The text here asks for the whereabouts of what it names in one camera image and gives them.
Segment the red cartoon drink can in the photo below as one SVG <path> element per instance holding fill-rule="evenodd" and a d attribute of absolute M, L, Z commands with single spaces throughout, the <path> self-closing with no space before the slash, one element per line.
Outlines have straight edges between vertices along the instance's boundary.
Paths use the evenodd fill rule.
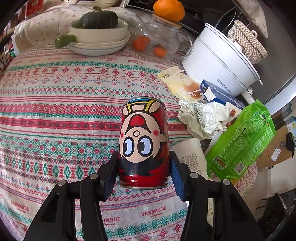
<path fill-rule="evenodd" d="M 118 158 L 121 186 L 159 189 L 168 184 L 168 122 L 160 100 L 137 97 L 124 104 Z"/>

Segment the green snack bag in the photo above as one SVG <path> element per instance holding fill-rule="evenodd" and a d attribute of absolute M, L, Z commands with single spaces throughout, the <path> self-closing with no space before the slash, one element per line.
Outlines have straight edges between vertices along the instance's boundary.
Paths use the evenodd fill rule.
<path fill-rule="evenodd" d="M 245 107 L 206 155 L 207 174 L 238 180 L 255 164 L 276 134 L 268 109 L 259 101 Z"/>

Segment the white plastic bottle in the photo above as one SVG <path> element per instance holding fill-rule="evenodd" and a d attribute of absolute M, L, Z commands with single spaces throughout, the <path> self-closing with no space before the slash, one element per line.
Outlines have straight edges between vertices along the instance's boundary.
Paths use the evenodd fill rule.
<path fill-rule="evenodd" d="M 211 180 L 207 174 L 207 162 L 201 142 L 190 138 L 171 147 L 181 163 L 186 164 L 191 172 L 198 173 L 206 180 Z"/>

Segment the cardboard box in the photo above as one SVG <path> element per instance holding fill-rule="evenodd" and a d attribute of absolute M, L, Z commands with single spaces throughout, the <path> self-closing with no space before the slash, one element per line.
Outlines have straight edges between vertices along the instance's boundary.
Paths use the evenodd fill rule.
<path fill-rule="evenodd" d="M 288 128 L 286 125 L 276 131 L 272 141 L 256 160 L 258 170 L 272 168 L 274 165 L 292 157 L 292 153 L 287 149 L 286 145 L 287 134 Z"/>

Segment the crumpled paper wrapper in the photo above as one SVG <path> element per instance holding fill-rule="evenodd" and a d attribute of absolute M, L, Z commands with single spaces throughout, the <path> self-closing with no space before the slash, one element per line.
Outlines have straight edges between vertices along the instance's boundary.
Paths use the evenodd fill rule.
<path fill-rule="evenodd" d="M 186 125 L 188 133 L 200 141 L 212 139 L 216 131 L 226 131 L 222 122 L 229 119 L 229 110 L 218 102 L 201 103 L 179 101 L 178 119 Z"/>

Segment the red green patterned tablecloth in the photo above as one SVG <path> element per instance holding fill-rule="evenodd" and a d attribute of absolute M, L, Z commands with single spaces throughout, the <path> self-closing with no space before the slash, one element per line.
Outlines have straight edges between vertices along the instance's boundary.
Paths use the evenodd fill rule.
<path fill-rule="evenodd" d="M 1 221 L 16 240 L 57 181 L 84 179 L 118 150 L 127 100 L 151 96 L 165 104 L 170 146 L 190 137 L 177 97 L 158 78 L 181 64 L 147 61 L 131 47 L 86 57 L 52 44 L 11 61 L 1 75 Z"/>

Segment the blue white carton box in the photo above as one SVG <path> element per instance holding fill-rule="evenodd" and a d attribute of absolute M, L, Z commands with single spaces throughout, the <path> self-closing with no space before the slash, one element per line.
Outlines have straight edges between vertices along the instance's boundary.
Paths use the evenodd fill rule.
<path fill-rule="evenodd" d="M 226 102 L 229 102 L 239 109 L 245 108 L 245 105 L 241 101 L 206 80 L 202 81 L 200 89 L 208 102 L 218 102 L 222 105 L 226 105 Z"/>

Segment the cream ice cream wrapper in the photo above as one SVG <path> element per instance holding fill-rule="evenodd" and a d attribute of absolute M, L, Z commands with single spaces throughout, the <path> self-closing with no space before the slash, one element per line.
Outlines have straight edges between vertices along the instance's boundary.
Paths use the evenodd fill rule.
<path fill-rule="evenodd" d="M 184 74 L 178 66 L 173 66 L 158 73 L 158 78 L 164 82 L 170 91 L 180 100 L 207 103 L 199 83 Z"/>

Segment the white electric cooking pot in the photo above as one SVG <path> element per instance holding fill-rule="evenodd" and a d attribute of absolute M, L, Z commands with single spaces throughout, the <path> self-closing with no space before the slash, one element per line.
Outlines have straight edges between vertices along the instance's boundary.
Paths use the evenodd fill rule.
<path fill-rule="evenodd" d="M 195 81 L 207 80 L 234 97 L 242 95 L 248 104 L 255 102 L 248 89 L 257 81 L 262 83 L 239 44 L 231 42 L 209 23 L 183 60 L 183 67 Z"/>

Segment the mandarin inside teapot right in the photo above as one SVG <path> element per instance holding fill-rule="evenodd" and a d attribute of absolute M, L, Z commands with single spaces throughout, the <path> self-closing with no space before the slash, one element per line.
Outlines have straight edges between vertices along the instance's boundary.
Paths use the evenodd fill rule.
<path fill-rule="evenodd" d="M 153 53 L 154 53 L 154 56 L 159 57 L 159 58 L 163 58 L 166 56 L 167 50 L 166 50 L 166 48 L 164 48 L 161 45 L 155 45 L 153 47 Z"/>

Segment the mandarin inside teapot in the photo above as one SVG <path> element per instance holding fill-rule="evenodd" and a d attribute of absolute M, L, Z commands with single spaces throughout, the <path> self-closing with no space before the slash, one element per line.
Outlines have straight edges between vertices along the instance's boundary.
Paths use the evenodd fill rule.
<path fill-rule="evenodd" d="M 138 36 L 135 38 L 132 42 L 132 48 L 135 51 L 142 52 L 145 51 L 147 46 L 150 44 L 150 38 L 143 35 L 143 36 Z"/>
<path fill-rule="evenodd" d="M 153 53 L 154 53 L 154 56 L 159 57 L 159 58 L 163 58 L 166 56 L 167 50 L 166 50 L 166 48 L 164 48 L 161 45 L 155 45 L 153 47 Z"/>

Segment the glass teapot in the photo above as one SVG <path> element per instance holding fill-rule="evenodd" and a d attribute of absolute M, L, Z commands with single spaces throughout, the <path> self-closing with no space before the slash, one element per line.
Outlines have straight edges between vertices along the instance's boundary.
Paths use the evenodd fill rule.
<path fill-rule="evenodd" d="M 150 38 L 150 44 L 147 46 L 145 51 L 138 52 L 143 54 L 145 58 L 150 58 L 151 60 L 169 61 L 172 58 L 185 59 L 187 58 L 193 50 L 193 42 L 188 35 L 182 34 L 185 38 L 185 42 L 189 45 L 180 49 L 181 41 L 179 40 L 179 35 L 181 34 L 181 25 L 176 22 L 166 20 L 156 14 L 152 15 L 150 22 L 138 24 L 131 33 L 131 45 L 135 38 L 138 36 L 147 36 Z M 154 56 L 153 47 L 155 45 L 161 45 L 166 48 L 166 56 L 159 58 Z"/>

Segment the mandarin inside teapot left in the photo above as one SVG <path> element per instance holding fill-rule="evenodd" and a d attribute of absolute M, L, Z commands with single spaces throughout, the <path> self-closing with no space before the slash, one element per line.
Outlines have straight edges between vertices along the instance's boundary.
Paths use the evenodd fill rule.
<path fill-rule="evenodd" d="M 135 51 L 142 52 L 145 51 L 147 46 L 150 44 L 150 38 L 143 35 L 143 36 L 138 36 L 135 38 L 132 42 L 132 48 Z"/>

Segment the dark green squash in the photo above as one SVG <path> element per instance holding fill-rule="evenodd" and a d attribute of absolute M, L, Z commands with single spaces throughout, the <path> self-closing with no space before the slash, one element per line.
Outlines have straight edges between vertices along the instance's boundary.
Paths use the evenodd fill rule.
<path fill-rule="evenodd" d="M 118 16 L 115 12 L 102 10 L 99 6 L 93 7 L 94 11 L 85 13 L 78 21 L 81 29 L 112 29 L 118 25 Z"/>

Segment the floral white cloth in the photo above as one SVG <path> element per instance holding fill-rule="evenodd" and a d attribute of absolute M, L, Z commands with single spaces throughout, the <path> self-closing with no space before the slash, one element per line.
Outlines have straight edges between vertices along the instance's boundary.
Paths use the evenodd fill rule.
<path fill-rule="evenodd" d="M 264 38 L 268 38 L 267 23 L 264 10 L 258 0 L 232 0 L 241 12 L 260 31 Z"/>

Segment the orange mandarin on teapot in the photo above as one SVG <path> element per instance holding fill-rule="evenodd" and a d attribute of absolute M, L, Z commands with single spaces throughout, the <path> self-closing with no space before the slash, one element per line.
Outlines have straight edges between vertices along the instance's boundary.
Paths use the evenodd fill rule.
<path fill-rule="evenodd" d="M 177 0 L 158 0 L 153 9 L 156 15 L 172 22 L 181 21 L 185 17 L 184 6 Z"/>

